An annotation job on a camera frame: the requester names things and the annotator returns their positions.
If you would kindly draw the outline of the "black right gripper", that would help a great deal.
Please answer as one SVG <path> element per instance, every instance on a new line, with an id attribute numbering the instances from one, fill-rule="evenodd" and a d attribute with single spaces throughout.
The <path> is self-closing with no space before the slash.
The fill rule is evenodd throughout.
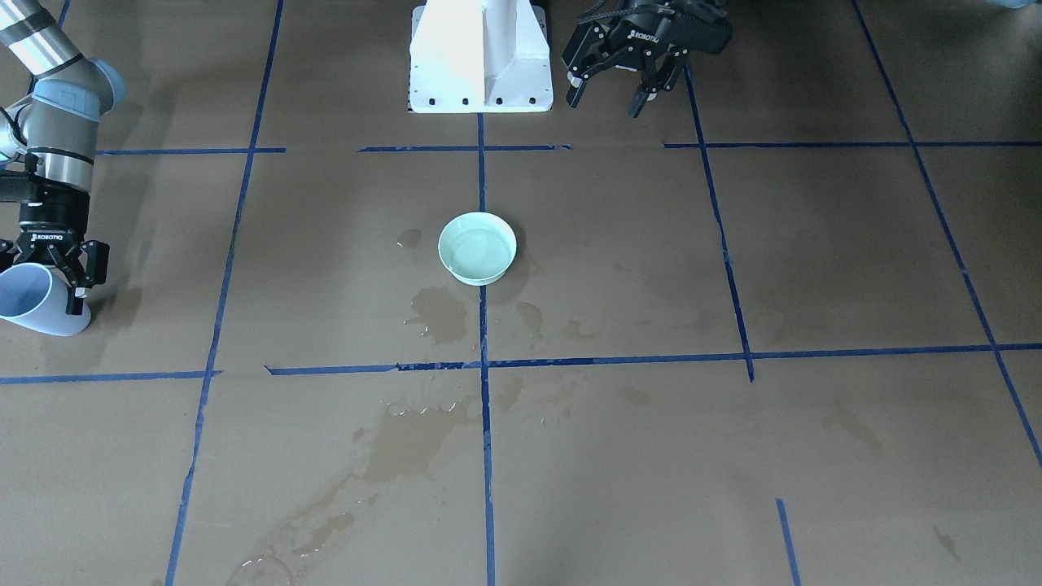
<path id="1" fill-rule="evenodd" d="M 82 242 L 88 229 L 90 194 L 78 186 L 38 175 L 3 175 L 1 196 L 4 203 L 21 205 L 21 234 L 15 241 L 0 238 L 0 269 L 10 268 L 18 253 L 27 255 L 34 234 L 42 234 L 45 243 L 71 241 L 73 245 L 63 254 L 63 275 L 68 283 L 64 311 L 69 316 L 81 316 L 86 291 L 107 280 L 111 252 L 108 243 Z"/>

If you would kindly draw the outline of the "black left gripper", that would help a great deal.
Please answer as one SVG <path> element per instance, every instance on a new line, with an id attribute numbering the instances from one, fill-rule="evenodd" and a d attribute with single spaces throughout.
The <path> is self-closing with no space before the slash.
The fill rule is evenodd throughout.
<path id="1" fill-rule="evenodd" d="M 617 1 L 603 10 L 606 1 L 598 1 L 584 11 L 566 47 L 565 64 L 570 89 L 569 107 L 576 108 L 589 79 L 617 66 L 628 56 L 625 38 L 636 38 L 665 49 L 680 48 L 718 55 L 733 36 L 733 26 L 723 8 L 725 1 Z M 628 114 L 632 118 L 662 92 L 670 92 L 687 64 L 688 50 L 666 50 L 655 55 L 641 53 L 641 82 L 637 86 Z"/>

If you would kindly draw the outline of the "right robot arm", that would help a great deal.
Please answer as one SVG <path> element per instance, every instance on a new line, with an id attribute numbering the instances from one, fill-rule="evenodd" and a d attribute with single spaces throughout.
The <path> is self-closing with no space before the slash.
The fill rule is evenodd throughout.
<path id="1" fill-rule="evenodd" d="M 86 311 L 89 289 L 107 279 L 109 246 L 86 237 L 94 156 L 102 116 L 125 81 L 88 59 L 38 1 L 4 1 L 1 40 L 30 71 L 27 94 L 2 111 L 2 201 L 20 206 L 20 234 L 2 241 L 2 267 L 38 263 L 68 284 L 66 312 Z"/>

